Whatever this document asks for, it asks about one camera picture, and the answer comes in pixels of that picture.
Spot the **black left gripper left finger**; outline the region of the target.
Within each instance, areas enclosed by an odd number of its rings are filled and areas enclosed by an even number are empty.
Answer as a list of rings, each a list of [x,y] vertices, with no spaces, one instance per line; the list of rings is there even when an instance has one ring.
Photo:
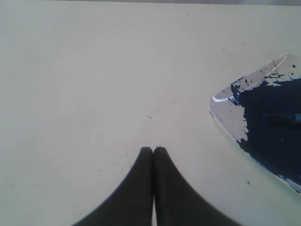
[[[116,190],[76,226],[150,226],[153,210],[153,152],[143,147]]]

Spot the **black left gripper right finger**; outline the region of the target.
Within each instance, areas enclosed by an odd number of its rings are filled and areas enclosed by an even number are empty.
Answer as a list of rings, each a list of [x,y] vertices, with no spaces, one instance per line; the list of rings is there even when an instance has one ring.
[[[235,221],[202,198],[184,179],[167,149],[153,155],[158,226],[234,226]]]

